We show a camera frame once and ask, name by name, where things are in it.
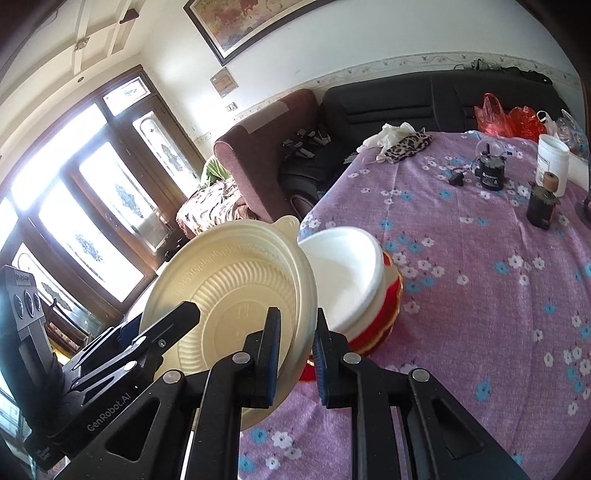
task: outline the small black object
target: small black object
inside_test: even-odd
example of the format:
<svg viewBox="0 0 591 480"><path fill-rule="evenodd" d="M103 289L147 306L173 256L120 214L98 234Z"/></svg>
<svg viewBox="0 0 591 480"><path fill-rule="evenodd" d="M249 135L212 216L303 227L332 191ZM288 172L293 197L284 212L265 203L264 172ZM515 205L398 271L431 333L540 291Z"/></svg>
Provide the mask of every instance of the small black object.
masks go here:
<svg viewBox="0 0 591 480"><path fill-rule="evenodd" d="M448 180L449 185L453 185L454 187L463 187L464 186L464 173L459 171L454 173L451 178Z"/></svg>
<svg viewBox="0 0 591 480"><path fill-rule="evenodd" d="M486 144L486 150L476 159L478 166L474 175L480 178L480 184L486 190L498 192L505 185L506 157L491 155L491 146Z"/></svg>
<svg viewBox="0 0 591 480"><path fill-rule="evenodd" d="M526 217L533 226L542 230L549 230L552 222L552 213L560 201L554 193L546 188L534 182L530 182L530 185L531 195Z"/></svg>
<svg viewBox="0 0 591 480"><path fill-rule="evenodd" d="M577 203L574 206L574 211L577 213L579 220L583 225L591 230L591 160L587 161L587 169L589 171L589 189L585 200Z"/></svg>

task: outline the wooden window frame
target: wooden window frame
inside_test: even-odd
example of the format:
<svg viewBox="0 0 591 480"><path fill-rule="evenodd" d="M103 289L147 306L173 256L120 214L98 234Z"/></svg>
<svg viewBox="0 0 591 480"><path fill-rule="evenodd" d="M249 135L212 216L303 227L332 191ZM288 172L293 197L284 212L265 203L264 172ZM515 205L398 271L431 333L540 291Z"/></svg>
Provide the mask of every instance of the wooden window frame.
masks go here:
<svg viewBox="0 0 591 480"><path fill-rule="evenodd" d="M103 96L137 76L145 83L150 94L138 100L117 116L113 115ZM15 203L10 191L17 175L47 141L54 137L65 124L81 113L82 110L92 104L98 106L107 123L89 142L67 160L36 198L35 202L27 210L21 210ZM121 159L124 159L124 163L131 173L137 179L142 179L142 186L162 210L162 217L168 225L176 227L176 211L187 200L164 167L158 165L153 168L158 163L157 160L151 161L150 168L147 168L140 160L146 158L146 155L148 155L148 158L154 158L149 147L131 125L130 119L133 115L138 115L141 109L152 110L158 115L159 120L167 128L179 150L197 172L200 172L205 164L204 158L165 104L143 67L137 65L97 88L62 114L26 150L0 184L0 199L5 197L9 199L18 215L17 224L0 251L0 262L11 265L21 243L25 243L31 253L56 281L84 308L103 322L105 327L116 325L121 321L137 297L155 279L155 270L159 264L158 258L155 260L154 257L145 253L146 247L142 241L117 220L84 179L79 170L82 161L88 158L102 144L107 141L110 142ZM124 301L118 301L98 281L92 278L84 267L72 258L59 242L53 238L40 221L38 217L40 206L49 192L59 182L66 185L76 202L114 247L144 275L144 278ZM158 255L163 256L163 252L159 251Z"/></svg>

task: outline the brown armchair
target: brown armchair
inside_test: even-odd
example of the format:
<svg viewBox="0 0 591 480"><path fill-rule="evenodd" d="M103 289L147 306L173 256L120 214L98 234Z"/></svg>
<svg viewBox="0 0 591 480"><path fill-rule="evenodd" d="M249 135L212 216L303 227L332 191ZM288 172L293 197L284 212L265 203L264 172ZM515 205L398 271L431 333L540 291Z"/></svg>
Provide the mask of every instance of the brown armchair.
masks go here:
<svg viewBox="0 0 591 480"><path fill-rule="evenodd" d="M234 125L213 151L232 173L246 204L266 222L295 215L279 185L281 144L296 131L314 129L318 104L310 90L296 90Z"/></svg>

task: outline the purple tablecloth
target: purple tablecloth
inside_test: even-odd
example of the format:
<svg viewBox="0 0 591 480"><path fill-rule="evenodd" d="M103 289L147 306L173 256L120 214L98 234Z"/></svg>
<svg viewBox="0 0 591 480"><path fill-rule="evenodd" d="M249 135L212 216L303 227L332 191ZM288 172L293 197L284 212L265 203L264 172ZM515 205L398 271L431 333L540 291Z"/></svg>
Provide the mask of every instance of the purple tablecloth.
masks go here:
<svg viewBox="0 0 591 480"><path fill-rule="evenodd" d="M551 479L591 417L591 232L569 183L549 231L525 218L536 144L513 153L502 192L447 178L471 163L477 132L433 134L400 164L357 157L305 218L300 236L340 225L364 228L404 276L402 309L371 356L383 367L431 371L532 480ZM350 414L326 410L316 385L243 434L243 479L349 477Z"/></svg>

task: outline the window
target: window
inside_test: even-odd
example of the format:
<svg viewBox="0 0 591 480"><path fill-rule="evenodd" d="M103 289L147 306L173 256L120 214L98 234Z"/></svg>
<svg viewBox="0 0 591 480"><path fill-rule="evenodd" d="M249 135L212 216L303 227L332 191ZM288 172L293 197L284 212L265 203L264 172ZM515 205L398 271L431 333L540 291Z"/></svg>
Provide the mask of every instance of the window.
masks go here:
<svg viewBox="0 0 591 480"><path fill-rule="evenodd" d="M33 273L46 306L97 336L184 236L176 213L203 165L137 67L66 112L0 186L0 264Z"/></svg>

